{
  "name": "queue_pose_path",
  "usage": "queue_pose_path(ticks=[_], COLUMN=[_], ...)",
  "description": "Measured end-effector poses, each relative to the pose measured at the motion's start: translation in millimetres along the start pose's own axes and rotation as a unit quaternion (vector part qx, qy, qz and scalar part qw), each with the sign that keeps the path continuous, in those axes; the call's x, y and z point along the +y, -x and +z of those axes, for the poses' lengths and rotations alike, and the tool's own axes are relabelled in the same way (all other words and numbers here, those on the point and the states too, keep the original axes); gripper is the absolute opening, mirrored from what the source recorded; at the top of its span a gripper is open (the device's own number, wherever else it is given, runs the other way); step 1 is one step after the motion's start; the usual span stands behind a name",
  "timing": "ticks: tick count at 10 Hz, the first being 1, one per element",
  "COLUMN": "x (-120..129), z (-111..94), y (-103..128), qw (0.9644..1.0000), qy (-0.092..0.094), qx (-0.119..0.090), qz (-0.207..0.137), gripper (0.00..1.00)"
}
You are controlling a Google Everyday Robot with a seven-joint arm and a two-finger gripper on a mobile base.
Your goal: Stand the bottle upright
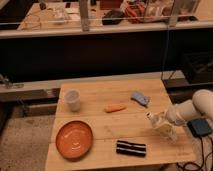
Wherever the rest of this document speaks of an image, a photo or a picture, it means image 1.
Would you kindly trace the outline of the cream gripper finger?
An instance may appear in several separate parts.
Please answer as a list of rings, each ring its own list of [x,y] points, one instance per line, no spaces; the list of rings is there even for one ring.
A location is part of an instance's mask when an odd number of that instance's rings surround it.
[[[160,118],[165,118],[166,117],[166,112],[157,113],[157,116],[160,117]]]
[[[162,124],[159,127],[159,130],[163,133],[170,133],[173,130],[173,127],[170,124]]]

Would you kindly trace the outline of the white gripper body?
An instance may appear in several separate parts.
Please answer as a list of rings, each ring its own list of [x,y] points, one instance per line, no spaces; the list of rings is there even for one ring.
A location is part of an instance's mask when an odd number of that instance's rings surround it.
[[[180,126],[184,124],[184,119],[180,116],[176,106],[170,106],[165,117],[173,125]]]

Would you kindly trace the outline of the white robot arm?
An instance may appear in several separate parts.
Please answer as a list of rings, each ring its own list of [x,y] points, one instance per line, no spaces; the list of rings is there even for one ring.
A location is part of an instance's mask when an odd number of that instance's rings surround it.
[[[207,89],[198,90],[191,99],[170,106],[160,116],[157,129],[168,134],[174,131],[174,126],[183,126],[188,121],[202,117],[213,121],[213,91]]]

